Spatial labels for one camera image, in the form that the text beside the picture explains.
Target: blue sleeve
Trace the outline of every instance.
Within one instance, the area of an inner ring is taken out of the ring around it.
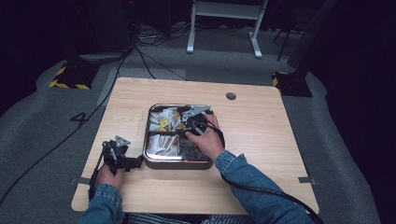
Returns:
[[[218,156],[215,165],[231,182],[282,191],[268,176],[248,164],[244,155],[236,157],[225,150]],[[302,206],[288,199],[234,187],[231,191],[256,223],[314,223]]]
[[[121,206],[122,198],[117,189],[107,184],[98,185],[88,209],[78,219],[78,224],[121,222],[124,219]]]

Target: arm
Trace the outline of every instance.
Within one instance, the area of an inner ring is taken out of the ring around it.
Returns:
[[[205,115],[219,128],[216,116]],[[218,135],[207,128],[201,136],[186,133],[186,136],[201,149],[228,180],[248,187],[268,188],[282,191],[268,176],[248,164],[244,155],[236,157],[224,150]],[[287,199],[266,193],[236,189],[233,195],[257,223],[313,223],[305,210]]]
[[[107,165],[101,168],[96,181],[95,195],[90,201],[88,209],[78,219],[78,224],[110,224],[123,220],[120,195],[122,177],[123,170],[118,170],[117,174],[113,175]]]

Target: table top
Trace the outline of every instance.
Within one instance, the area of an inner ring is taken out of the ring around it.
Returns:
[[[235,100],[226,97],[228,92]],[[117,80],[82,177],[91,178],[102,143],[119,135],[132,143],[127,157],[142,154],[149,109],[156,104],[212,105],[226,149],[247,161],[285,192],[318,212],[290,122],[278,89],[121,77]],[[78,184],[72,208],[88,208],[89,186]],[[125,173],[120,190],[124,212],[174,214],[245,214],[213,165],[208,170],[153,170],[145,163]]]

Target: person's left hand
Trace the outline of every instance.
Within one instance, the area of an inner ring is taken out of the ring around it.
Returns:
[[[96,185],[108,184],[120,190],[123,178],[123,169],[118,169],[116,175],[113,175],[108,165],[104,165],[100,170],[96,179]]]

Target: white metal stand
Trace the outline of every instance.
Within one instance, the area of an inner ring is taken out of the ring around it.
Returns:
[[[261,6],[245,6],[225,3],[200,2],[197,0],[193,0],[191,9],[191,30],[189,36],[189,43],[187,45],[187,52],[194,52],[196,15],[225,17],[256,21],[254,32],[249,32],[248,36],[256,58],[261,58],[262,52],[260,51],[260,47],[257,43],[256,37],[260,29],[260,24],[262,23],[262,16],[264,15],[266,5],[267,0],[263,0]]]

